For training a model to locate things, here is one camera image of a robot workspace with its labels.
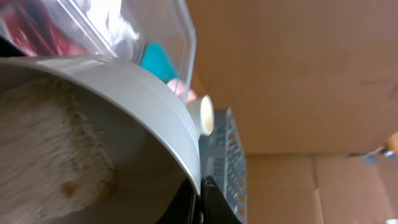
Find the cardboard wall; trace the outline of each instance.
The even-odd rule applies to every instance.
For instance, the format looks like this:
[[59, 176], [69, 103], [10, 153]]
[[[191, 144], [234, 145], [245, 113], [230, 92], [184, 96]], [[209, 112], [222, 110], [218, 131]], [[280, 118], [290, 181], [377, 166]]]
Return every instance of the cardboard wall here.
[[398, 162], [380, 159], [378, 162], [382, 180], [386, 186], [392, 207], [398, 215]]
[[250, 224], [373, 224], [398, 214], [378, 166], [362, 158], [302, 154], [247, 160]]
[[398, 127], [398, 1], [188, 1], [196, 75], [247, 153], [353, 152]]
[[207, 95], [208, 92], [206, 87], [204, 86], [201, 77], [197, 72], [193, 71], [192, 80], [191, 80], [191, 89], [195, 91], [198, 96]]

